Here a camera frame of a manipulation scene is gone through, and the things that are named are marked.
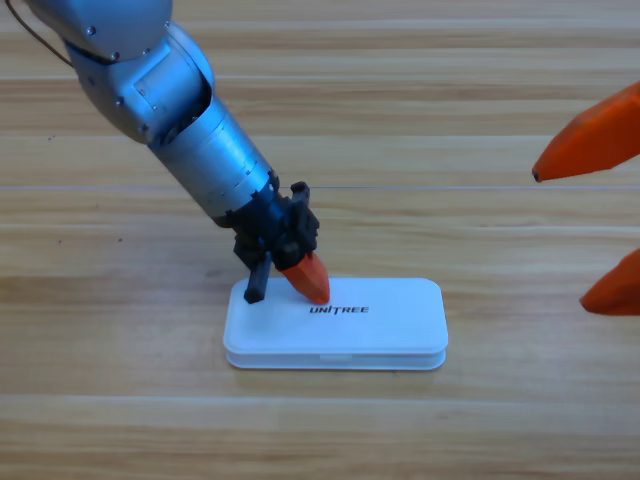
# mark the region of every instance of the silver robotic arm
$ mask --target silver robotic arm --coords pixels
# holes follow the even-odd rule
[[[272,263],[308,300],[329,301],[309,187],[280,195],[278,176],[216,95],[205,54],[171,21],[171,0],[25,1],[64,41],[97,110],[146,145],[218,226],[235,230],[249,303],[264,298]]]

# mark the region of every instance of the white box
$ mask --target white box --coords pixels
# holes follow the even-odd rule
[[[331,302],[311,304],[284,278],[248,304],[232,289],[224,332],[229,363],[249,369],[431,370],[446,357],[440,287],[424,278],[332,278]]]

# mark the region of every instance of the wooden table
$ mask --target wooden table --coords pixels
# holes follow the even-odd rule
[[[230,368],[232,234],[0,8],[0,478],[640,478],[640,319],[578,303],[640,246],[640,163],[530,175],[640,80],[640,3],[175,3],[331,273],[438,282],[448,359]]]

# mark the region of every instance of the black cable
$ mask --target black cable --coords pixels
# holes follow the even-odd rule
[[[20,23],[20,25],[22,25],[27,32],[29,32],[31,35],[33,35],[33,37],[38,40],[41,44],[43,44],[45,47],[47,47],[49,50],[51,50],[54,55],[56,57],[58,57],[60,60],[62,60],[64,63],[66,63],[67,65],[69,65],[71,68],[73,68],[73,64],[67,60],[66,58],[64,58],[60,52],[58,52],[55,48],[53,48],[49,42],[47,42],[44,38],[42,38],[40,35],[38,35],[36,32],[33,31],[33,29],[27,25],[25,23],[24,20],[22,20],[22,18],[20,17],[20,15],[18,15],[18,12],[16,12],[15,8],[13,8],[13,5],[11,5],[11,0],[5,0],[5,3],[7,4],[7,8],[9,8],[9,11],[13,14],[13,16],[15,17],[15,19],[18,21],[18,23]]]

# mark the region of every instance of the orange gripper tip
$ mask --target orange gripper tip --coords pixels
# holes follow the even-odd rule
[[[325,305],[329,303],[331,289],[329,273],[320,258],[313,252],[306,255],[297,265],[281,270],[289,283],[311,302]]]
[[[640,315],[640,250],[622,259],[580,299],[585,310],[601,315]]]
[[[575,117],[533,167],[536,182],[609,170],[640,154],[640,82]]]

